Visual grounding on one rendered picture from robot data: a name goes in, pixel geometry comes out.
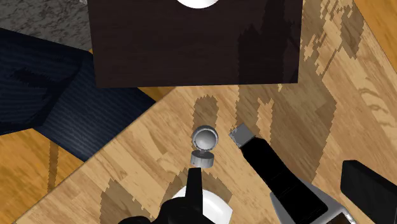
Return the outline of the white bowl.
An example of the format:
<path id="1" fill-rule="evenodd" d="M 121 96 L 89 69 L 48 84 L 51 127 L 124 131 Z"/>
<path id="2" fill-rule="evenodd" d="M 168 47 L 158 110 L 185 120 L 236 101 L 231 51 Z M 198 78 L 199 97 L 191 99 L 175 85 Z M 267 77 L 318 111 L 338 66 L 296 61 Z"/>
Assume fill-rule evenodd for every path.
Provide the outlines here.
<path id="1" fill-rule="evenodd" d="M 233 209 L 222 198 L 203 188 L 201 188 L 201 194 L 186 196 L 187 189 L 189 192 L 192 190 L 190 187 L 184 186 L 172 198 L 186 197 L 189 206 L 197 211 L 202 211 L 202 214 L 214 224 L 230 224 Z"/>

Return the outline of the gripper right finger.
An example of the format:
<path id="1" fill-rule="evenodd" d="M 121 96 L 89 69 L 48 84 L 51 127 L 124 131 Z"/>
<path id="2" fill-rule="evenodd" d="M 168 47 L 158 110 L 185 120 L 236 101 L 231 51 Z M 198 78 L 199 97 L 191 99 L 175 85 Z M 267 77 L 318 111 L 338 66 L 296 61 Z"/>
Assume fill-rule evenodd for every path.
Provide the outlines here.
<path id="1" fill-rule="evenodd" d="M 342 162 L 340 189 L 375 224 L 397 224 L 397 185 L 361 162 Z"/>

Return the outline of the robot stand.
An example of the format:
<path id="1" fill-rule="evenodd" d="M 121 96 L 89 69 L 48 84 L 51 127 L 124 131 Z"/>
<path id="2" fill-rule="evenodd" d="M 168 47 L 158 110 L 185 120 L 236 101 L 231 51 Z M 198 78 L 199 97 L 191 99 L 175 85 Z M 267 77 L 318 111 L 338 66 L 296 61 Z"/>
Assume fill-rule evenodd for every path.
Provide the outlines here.
<path id="1" fill-rule="evenodd" d="M 98 87 L 295 83 L 303 0 L 87 0 Z"/>

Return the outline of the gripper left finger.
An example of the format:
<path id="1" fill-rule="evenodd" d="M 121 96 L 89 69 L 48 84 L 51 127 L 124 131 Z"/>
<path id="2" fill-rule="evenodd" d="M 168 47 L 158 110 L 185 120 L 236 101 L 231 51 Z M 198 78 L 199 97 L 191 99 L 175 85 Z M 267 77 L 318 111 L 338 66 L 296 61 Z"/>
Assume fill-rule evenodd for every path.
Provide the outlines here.
<path id="1" fill-rule="evenodd" d="M 145 216 L 132 216 L 118 224 L 215 224 L 203 214 L 201 168 L 190 168 L 184 197 L 165 201 L 158 217 L 150 221 Z"/>

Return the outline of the black and grey tapered tool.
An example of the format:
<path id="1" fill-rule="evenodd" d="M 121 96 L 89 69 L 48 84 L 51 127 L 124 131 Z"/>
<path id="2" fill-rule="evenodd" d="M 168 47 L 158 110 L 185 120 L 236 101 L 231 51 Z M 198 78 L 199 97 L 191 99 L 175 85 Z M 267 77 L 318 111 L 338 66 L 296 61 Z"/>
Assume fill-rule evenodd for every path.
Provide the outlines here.
<path id="1" fill-rule="evenodd" d="M 358 224 L 341 203 L 295 176 L 268 142 L 245 124 L 233 129 L 230 137 L 270 189 L 280 224 Z"/>

